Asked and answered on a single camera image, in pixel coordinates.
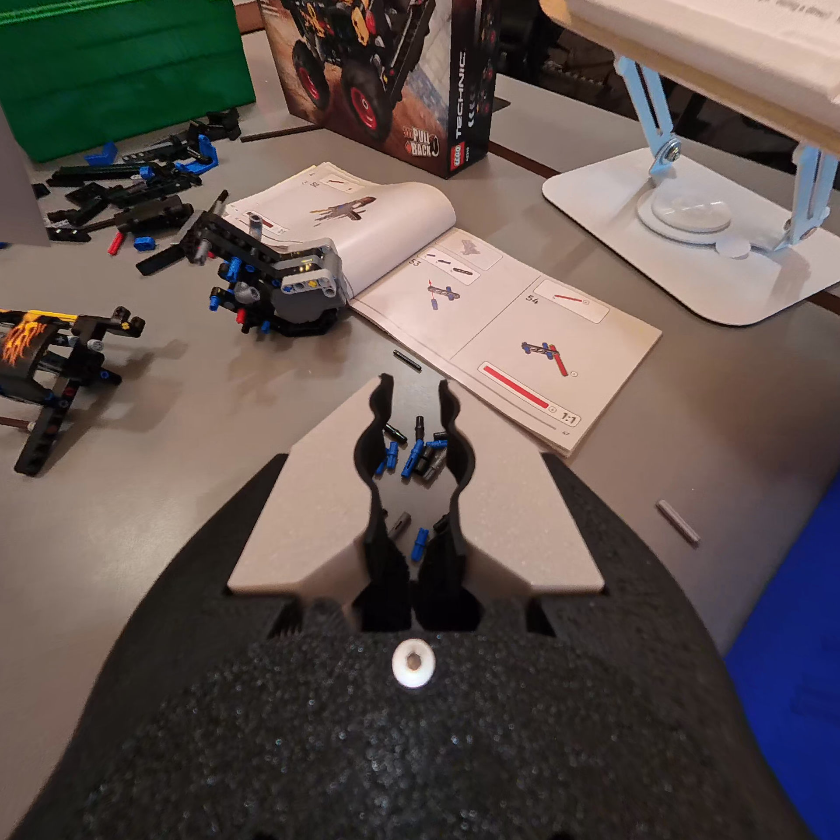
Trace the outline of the green box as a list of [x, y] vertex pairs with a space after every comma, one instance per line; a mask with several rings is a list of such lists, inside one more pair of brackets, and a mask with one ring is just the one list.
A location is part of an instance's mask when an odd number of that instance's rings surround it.
[[223, 1], [2, 1], [1, 99], [36, 162], [256, 100]]

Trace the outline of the open instruction booklet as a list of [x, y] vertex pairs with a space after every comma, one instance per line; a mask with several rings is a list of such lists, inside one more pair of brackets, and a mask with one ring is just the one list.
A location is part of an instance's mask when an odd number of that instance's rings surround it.
[[455, 225], [431, 185], [313, 165], [228, 204], [277, 251], [327, 239], [358, 314], [562, 455], [571, 455], [661, 332]]

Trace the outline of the heap of small lego pins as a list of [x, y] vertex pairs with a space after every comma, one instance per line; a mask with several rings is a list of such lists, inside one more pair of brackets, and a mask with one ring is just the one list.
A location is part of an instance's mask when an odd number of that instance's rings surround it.
[[432, 541], [449, 525], [448, 494], [454, 481], [446, 470], [448, 436], [427, 431], [418, 415], [407, 433], [393, 423], [383, 428], [384, 456], [373, 478], [378, 487], [388, 538], [416, 576]]

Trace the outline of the lego set cardboard box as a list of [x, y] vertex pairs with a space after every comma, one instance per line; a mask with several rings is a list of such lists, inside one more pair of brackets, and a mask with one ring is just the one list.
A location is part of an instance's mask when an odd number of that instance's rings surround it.
[[444, 179], [487, 155], [500, 2], [259, 5], [294, 116]]

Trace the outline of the blue fabric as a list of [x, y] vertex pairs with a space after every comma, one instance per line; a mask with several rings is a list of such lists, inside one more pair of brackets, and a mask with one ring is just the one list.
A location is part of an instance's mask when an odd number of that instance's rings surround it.
[[839, 478], [725, 657], [752, 733], [813, 834], [839, 838]]

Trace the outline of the black yellow lego assembly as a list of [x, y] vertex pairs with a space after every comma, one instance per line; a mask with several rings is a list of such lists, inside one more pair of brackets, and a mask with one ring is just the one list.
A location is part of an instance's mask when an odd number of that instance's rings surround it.
[[36, 477], [45, 466], [79, 390], [114, 385], [122, 377], [105, 365], [108, 334], [139, 338], [145, 321], [124, 307], [108, 317], [42, 310], [1, 310], [1, 396], [36, 406], [32, 422], [5, 418], [27, 431], [14, 471]]

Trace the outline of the pile of loose lego pieces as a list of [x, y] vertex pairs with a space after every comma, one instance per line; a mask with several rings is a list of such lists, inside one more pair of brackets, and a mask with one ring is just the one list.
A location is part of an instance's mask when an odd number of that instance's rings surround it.
[[58, 193], [67, 204], [44, 214], [49, 240], [80, 245], [97, 231], [111, 230], [110, 256], [127, 238], [141, 253], [155, 250], [158, 237], [181, 228], [193, 214], [182, 195], [218, 167], [217, 142], [239, 140], [241, 134], [237, 108], [209, 111], [148, 148], [122, 154], [109, 142], [87, 154], [84, 164], [59, 167], [32, 184], [36, 199]]

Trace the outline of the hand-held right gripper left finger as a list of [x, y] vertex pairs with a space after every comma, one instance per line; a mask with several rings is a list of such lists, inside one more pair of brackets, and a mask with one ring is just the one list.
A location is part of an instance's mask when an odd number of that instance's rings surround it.
[[391, 375], [375, 377], [292, 446], [228, 579], [233, 594], [330, 599], [365, 631], [411, 626], [406, 561], [374, 482], [393, 390]]

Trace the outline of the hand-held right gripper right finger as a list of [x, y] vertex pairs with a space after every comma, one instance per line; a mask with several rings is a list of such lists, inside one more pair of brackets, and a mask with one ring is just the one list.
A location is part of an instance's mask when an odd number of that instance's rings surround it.
[[472, 631], [495, 602], [601, 595], [606, 583], [539, 447], [464, 387], [441, 381], [455, 479], [413, 583], [428, 631]]

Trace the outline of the grey lego axle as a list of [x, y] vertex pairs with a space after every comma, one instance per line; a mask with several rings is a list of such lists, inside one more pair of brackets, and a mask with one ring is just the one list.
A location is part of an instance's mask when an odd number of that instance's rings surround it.
[[677, 510], [667, 500], [658, 500], [656, 508], [661, 515], [677, 530], [677, 532], [688, 542], [692, 547], [700, 545], [699, 533], [689, 525]]

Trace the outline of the grey black lego assembly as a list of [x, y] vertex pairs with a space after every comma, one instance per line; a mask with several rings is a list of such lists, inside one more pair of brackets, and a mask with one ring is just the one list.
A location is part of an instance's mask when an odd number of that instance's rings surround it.
[[272, 244], [205, 211], [187, 229], [181, 246], [194, 265], [202, 265], [211, 253], [223, 261], [218, 270], [221, 283], [210, 291], [209, 309], [232, 312], [243, 333], [322, 335], [351, 296], [330, 238]]

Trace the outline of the grey board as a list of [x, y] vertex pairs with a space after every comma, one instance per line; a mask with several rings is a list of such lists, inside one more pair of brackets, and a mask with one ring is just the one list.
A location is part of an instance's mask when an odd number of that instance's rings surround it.
[[49, 247], [49, 237], [28, 178], [25, 156], [1, 111], [1, 241]]

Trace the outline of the white document stand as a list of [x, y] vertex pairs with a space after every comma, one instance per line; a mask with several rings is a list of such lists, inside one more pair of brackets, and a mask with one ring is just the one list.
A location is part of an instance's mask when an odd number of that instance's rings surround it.
[[[778, 102], [572, 14], [543, 11], [614, 54], [645, 149], [555, 175], [543, 196], [696, 315], [761, 322], [838, 288], [839, 240], [823, 227], [838, 168], [839, 109]], [[662, 77], [797, 142], [786, 209], [685, 156]]]

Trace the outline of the long dark lego axle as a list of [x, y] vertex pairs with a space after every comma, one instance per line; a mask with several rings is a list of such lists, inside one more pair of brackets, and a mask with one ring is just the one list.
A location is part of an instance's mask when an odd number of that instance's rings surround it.
[[317, 131], [317, 130], [320, 130], [320, 129], [322, 129], [322, 126], [317, 125], [317, 124], [308, 123], [308, 124], [305, 124], [305, 125], [302, 124], [302, 125], [297, 125], [297, 126], [289, 127], [289, 128], [274, 129], [274, 130], [266, 131], [266, 132], [243, 134], [238, 139], [243, 144], [244, 143], [253, 143], [253, 142], [258, 142], [258, 141], [262, 141], [262, 140], [272, 140], [272, 139], [289, 137], [289, 136], [293, 136], [293, 135], [296, 135], [296, 134], [310, 133], [310, 132]]

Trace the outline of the white paper sheets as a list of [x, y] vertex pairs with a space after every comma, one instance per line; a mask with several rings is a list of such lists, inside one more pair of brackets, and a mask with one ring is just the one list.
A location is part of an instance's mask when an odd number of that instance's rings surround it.
[[837, 106], [838, 1], [582, 1], [572, 14], [774, 98]]

